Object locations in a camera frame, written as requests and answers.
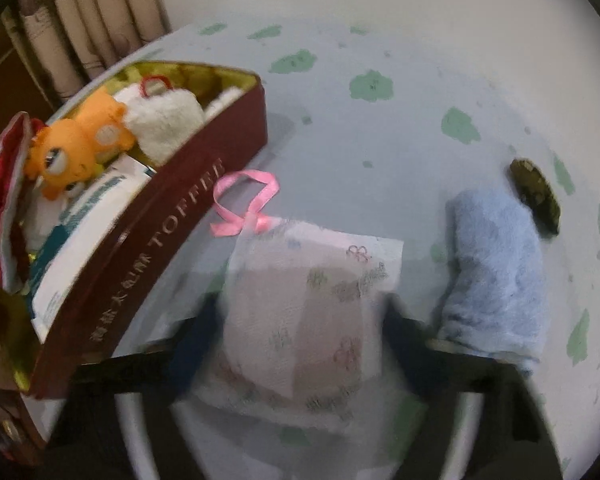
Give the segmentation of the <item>red gold toffee tin box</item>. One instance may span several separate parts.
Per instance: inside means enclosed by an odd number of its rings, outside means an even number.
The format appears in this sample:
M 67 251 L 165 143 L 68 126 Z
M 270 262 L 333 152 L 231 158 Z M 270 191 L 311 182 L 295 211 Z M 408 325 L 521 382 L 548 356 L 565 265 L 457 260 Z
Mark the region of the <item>red gold toffee tin box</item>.
M 108 235 L 95 249 L 59 309 L 46 339 L 39 341 L 26 296 L 29 273 L 16 294 L 0 287 L 0 344 L 17 388 L 39 399 L 61 398 L 70 378 L 85 363 L 109 358 L 152 286 L 189 233 L 214 205 L 213 189 L 226 174 L 242 170 L 268 140 L 264 89 L 258 75 L 236 68 L 177 62 L 136 62 L 106 79 L 63 118 L 70 118 L 100 88 L 114 94 L 152 75 L 167 76 L 175 88 L 187 89 L 204 110 L 223 90 L 244 94 L 204 124 L 164 165 L 154 166 L 137 143 L 102 167 L 73 200 L 122 155 L 155 170 Z M 26 212 L 30 190 L 18 209 Z

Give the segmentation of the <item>light blue folded towel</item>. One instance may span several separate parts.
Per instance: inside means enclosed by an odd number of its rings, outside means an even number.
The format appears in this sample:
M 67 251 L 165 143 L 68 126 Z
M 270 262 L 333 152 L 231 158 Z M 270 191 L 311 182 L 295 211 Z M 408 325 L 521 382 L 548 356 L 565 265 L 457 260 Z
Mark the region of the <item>light blue folded towel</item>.
M 540 364 L 548 330 L 541 241 L 532 212 L 513 195 L 468 190 L 450 203 L 457 277 L 438 337 L 474 356 Z

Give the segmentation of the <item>white sock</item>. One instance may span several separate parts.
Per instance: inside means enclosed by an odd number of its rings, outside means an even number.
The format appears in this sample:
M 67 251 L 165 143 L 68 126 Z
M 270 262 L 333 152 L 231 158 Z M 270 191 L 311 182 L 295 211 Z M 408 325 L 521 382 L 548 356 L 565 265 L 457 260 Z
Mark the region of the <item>white sock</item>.
M 204 117 L 207 122 L 218 116 L 227 107 L 231 106 L 244 94 L 244 90 L 238 87 L 230 87 L 223 90 L 209 105 L 204 109 Z

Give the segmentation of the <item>beige striped curtain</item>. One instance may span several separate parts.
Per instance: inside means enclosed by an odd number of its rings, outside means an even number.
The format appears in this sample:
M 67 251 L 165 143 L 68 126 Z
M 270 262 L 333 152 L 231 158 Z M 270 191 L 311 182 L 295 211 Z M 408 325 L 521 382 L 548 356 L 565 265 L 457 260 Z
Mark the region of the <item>beige striped curtain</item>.
M 169 31 L 161 0 L 12 0 L 1 20 L 53 108 Z

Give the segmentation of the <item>white round plush ball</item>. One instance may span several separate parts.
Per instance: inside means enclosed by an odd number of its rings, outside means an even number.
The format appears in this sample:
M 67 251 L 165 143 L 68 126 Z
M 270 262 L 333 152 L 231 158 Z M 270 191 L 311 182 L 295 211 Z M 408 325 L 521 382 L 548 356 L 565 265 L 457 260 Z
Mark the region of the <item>white round plush ball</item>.
M 72 202 L 73 199 L 65 193 L 61 193 L 56 200 L 49 200 L 40 186 L 34 189 L 22 220 L 23 237 L 29 254 L 35 254 L 42 248 L 58 225 L 60 216 Z

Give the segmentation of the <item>blue green patterned bedsheet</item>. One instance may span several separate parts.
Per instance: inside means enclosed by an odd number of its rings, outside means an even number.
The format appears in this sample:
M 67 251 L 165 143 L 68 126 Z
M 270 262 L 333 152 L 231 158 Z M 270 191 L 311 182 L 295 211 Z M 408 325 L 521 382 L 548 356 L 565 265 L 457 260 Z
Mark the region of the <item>blue green patterned bedsheet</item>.
M 568 68 L 545 96 L 524 96 L 406 38 L 230 16 L 187 26 L 114 68 L 159 58 L 259 74 L 270 140 L 249 166 L 272 171 L 281 187 L 266 211 L 403 240 L 397 292 L 425 322 L 451 281 L 448 200 L 465 188 L 509 191 L 505 167 L 516 155 L 540 166 L 562 218 L 559 236 L 542 244 L 550 332 L 532 380 L 564 478 L 588 472 L 600 455 L 600 60 L 585 55 L 584 81 Z M 234 242 L 212 240 L 213 217 L 185 242 L 116 354 L 162 336 L 219 286 Z M 377 396 L 360 399 L 358 410 L 370 410 L 349 439 L 227 413 L 195 393 L 174 411 L 211 479 L 389 479 L 423 407 L 385 370 Z

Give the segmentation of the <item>white gauze bag pink ribbon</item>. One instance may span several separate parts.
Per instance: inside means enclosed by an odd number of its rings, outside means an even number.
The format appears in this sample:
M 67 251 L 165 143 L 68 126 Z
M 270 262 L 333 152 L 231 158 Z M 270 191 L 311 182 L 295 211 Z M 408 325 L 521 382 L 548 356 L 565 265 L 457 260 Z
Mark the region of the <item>white gauze bag pink ribbon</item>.
M 235 237 L 219 310 L 218 345 L 194 393 L 215 408 L 335 434 L 356 423 L 360 390 L 381 373 L 379 303 L 399 285 L 400 240 L 267 216 L 274 174 L 232 172 L 262 188 L 242 214 L 213 205 L 216 237 Z

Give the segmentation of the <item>orange plush toy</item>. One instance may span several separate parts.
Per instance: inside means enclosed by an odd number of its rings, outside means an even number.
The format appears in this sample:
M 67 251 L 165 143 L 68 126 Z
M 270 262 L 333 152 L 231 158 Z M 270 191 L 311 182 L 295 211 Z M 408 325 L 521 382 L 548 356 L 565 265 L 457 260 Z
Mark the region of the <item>orange plush toy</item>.
M 24 173 L 41 182 L 46 200 L 76 195 L 106 162 L 135 145 L 135 136 L 124 123 L 127 110 L 100 88 L 72 117 L 36 129 Z

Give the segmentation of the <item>white yellow plush toy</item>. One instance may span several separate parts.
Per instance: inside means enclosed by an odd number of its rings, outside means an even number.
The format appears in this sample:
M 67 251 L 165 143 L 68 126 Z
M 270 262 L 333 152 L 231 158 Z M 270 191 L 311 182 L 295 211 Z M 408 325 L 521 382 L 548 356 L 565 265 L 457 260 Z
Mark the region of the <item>white yellow plush toy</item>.
M 164 165 L 206 123 L 193 92 L 152 75 L 114 94 L 126 106 L 123 122 L 154 166 Z

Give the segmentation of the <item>red white knitted cloth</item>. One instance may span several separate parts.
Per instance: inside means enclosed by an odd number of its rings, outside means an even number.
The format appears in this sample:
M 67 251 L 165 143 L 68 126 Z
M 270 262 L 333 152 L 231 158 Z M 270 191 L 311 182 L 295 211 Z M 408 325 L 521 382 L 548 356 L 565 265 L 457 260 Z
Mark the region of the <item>red white knitted cloth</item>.
M 20 292 L 29 273 L 18 209 L 30 190 L 24 167 L 39 124 L 28 113 L 19 112 L 0 134 L 0 287 L 11 295 Z

